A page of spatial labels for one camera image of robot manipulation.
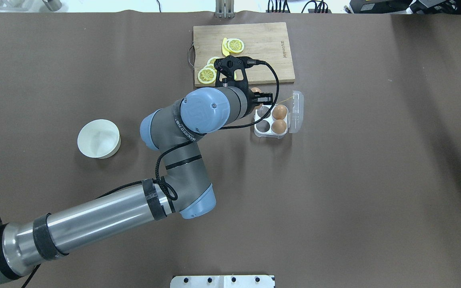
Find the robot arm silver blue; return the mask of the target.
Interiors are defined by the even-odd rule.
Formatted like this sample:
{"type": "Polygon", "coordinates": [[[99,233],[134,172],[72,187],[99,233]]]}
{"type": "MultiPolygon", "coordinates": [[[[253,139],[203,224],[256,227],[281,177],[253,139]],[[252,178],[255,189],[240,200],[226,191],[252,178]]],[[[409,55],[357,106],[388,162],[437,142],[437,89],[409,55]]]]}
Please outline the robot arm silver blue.
{"type": "Polygon", "coordinates": [[[27,276],[81,247],[179,212],[185,219],[216,206],[197,142],[206,134],[233,129],[232,122],[277,96],[239,88],[200,88],[147,116],[140,124],[146,146],[160,151],[152,178],[128,183],[85,204],[47,213],[27,224],[0,217],[0,284],[27,276]]]}

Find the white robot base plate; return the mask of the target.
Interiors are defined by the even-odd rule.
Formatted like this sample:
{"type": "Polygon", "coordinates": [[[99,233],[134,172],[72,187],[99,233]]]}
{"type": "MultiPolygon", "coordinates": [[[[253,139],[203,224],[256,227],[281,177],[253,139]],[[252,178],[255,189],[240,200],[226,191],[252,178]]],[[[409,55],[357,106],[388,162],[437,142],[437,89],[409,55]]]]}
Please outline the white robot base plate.
{"type": "Polygon", "coordinates": [[[273,275],[174,276],[170,288],[275,288],[273,275]]]}

